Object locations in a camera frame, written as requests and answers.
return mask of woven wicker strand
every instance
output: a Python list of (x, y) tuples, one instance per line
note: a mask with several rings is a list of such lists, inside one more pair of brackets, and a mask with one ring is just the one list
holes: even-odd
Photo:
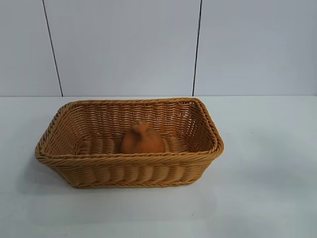
[[(162, 135), (165, 153), (120, 153), (136, 120)], [(86, 100), (58, 110), (35, 155), (77, 188), (167, 187), (198, 180), (223, 149), (198, 99)]]

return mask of basket bottom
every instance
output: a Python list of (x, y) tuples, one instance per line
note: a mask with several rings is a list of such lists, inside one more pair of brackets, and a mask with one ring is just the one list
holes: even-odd
[(197, 181), (197, 179), (190, 180), (190, 181), (174, 181), (170, 183), (136, 183), (136, 184), (130, 184), (130, 183), (93, 183), (90, 185), (82, 184), (82, 185), (73, 185), (70, 184), (73, 188), (106, 188), (106, 187), (177, 187), (177, 186), (184, 186), (184, 185), (190, 185)]

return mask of white wall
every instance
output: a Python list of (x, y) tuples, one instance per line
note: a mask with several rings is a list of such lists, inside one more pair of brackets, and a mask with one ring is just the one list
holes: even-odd
[(203, 0), (195, 95), (317, 94), (316, 0)]
[[(65, 96), (190, 96), (200, 0), (45, 0)], [(317, 0), (203, 0), (195, 95), (317, 95)], [(41, 0), (0, 1), (0, 96), (60, 96)]]
[(65, 96), (192, 93), (200, 0), (45, 0)]
[(0, 96), (60, 96), (40, 0), (0, 1)]

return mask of white table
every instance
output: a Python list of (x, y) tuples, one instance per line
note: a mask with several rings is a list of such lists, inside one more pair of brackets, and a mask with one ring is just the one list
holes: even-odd
[(225, 151), (200, 180), (89, 190), (34, 158), (57, 109), (80, 99), (0, 98), (1, 238), (317, 237), (317, 97), (201, 97)]

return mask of woven basket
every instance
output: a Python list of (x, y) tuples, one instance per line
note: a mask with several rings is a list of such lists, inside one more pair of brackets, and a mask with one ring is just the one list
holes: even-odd
[[(162, 135), (165, 153), (120, 154), (136, 120)], [(222, 152), (221, 137), (195, 98), (68, 103), (35, 149), (38, 161), (76, 188), (187, 185)]]

